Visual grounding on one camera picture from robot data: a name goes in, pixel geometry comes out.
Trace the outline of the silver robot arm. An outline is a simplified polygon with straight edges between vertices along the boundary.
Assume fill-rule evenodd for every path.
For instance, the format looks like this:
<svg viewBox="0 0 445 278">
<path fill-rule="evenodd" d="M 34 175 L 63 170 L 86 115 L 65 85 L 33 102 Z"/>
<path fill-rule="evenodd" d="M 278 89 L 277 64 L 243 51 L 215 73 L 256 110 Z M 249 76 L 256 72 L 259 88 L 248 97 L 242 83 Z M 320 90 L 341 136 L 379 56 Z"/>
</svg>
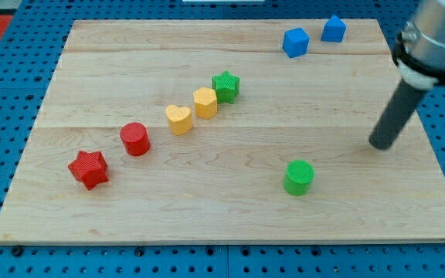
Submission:
<svg viewBox="0 0 445 278">
<path fill-rule="evenodd" d="M 445 86 L 445 0 L 421 1 L 399 31 L 392 59 L 411 87 Z"/>
</svg>

